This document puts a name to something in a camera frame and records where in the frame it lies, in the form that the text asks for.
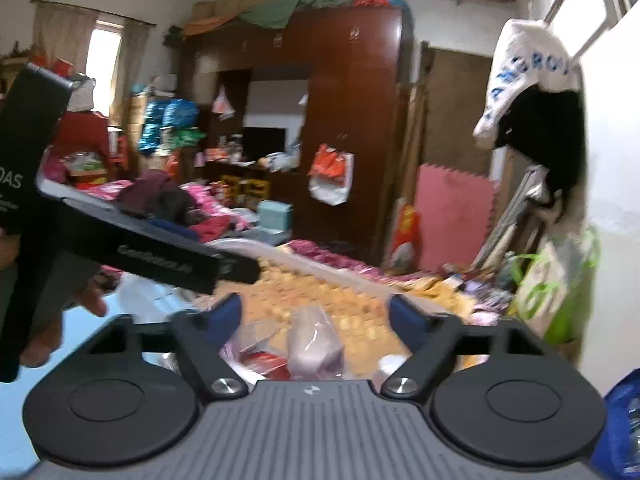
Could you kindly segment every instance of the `black cloth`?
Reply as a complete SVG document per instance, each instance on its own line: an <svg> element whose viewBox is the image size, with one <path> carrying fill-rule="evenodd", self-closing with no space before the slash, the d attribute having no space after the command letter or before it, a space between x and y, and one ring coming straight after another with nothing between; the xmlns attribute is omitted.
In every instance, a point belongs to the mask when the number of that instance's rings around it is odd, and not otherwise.
<svg viewBox="0 0 640 480"><path fill-rule="evenodd" d="M126 214L155 217L181 226L188 226L187 211L196 207L195 199L160 170L145 171L118 193L114 202Z"/></svg>
<svg viewBox="0 0 640 480"><path fill-rule="evenodd" d="M563 208L578 181L584 150L584 114L574 91L543 92L538 85L521 92L500 119L497 148L505 145L549 171L551 195L560 191Z"/></svg>

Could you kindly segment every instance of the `curtain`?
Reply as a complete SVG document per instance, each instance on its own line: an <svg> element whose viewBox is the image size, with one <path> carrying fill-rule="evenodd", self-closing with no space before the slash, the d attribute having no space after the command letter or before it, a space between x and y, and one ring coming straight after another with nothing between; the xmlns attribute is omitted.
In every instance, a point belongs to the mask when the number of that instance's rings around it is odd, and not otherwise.
<svg viewBox="0 0 640 480"><path fill-rule="evenodd" d="M129 116L129 94L142 65L150 30L151 25L127 19L122 31L116 67L111 79L113 103L109 110L109 122L122 128L127 127L124 121Z"/></svg>
<svg viewBox="0 0 640 480"><path fill-rule="evenodd" d="M51 66L57 59L86 69L89 42L98 19L97 10L38 2L33 20L33 44L37 54Z"/></svg>

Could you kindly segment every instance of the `finger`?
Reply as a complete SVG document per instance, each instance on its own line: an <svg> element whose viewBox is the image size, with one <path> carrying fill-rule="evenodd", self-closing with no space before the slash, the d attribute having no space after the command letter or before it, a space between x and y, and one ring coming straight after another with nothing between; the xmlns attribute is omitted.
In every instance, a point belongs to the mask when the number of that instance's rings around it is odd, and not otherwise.
<svg viewBox="0 0 640 480"><path fill-rule="evenodd" d="M11 265L20 252L20 237L3 236L0 230L0 269Z"/></svg>
<svg viewBox="0 0 640 480"><path fill-rule="evenodd" d="M28 368L42 366L61 343L62 316L59 316L29 342L20 356L20 364Z"/></svg>
<svg viewBox="0 0 640 480"><path fill-rule="evenodd" d="M104 317L107 314L102 293L93 281L87 283L87 286L76 296L76 301L95 316Z"/></svg>

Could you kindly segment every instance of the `white logo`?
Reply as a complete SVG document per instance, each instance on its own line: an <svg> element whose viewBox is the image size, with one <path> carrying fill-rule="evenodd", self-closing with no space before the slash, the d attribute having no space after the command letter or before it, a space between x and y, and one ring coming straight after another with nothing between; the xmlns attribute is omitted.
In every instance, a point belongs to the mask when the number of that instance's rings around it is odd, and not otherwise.
<svg viewBox="0 0 640 480"><path fill-rule="evenodd" d="M22 187L22 176L20 174L14 174L13 171L7 171L0 166L0 184L6 184L14 189L20 189Z"/></svg>
<svg viewBox="0 0 640 480"><path fill-rule="evenodd" d="M148 264L152 264L158 267L164 267L165 269L177 270L178 272L183 272L184 274L191 274L193 271L193 267L187 264L179 264L178 262L172 262L171 260L165 260L161 256L156 256L149 251L137 251L135 249L131 249L128 245L120 245L118 247L118 254L124 254L125 256L129 256L130 258L135 258L137 260L142 260Z"/></svg>

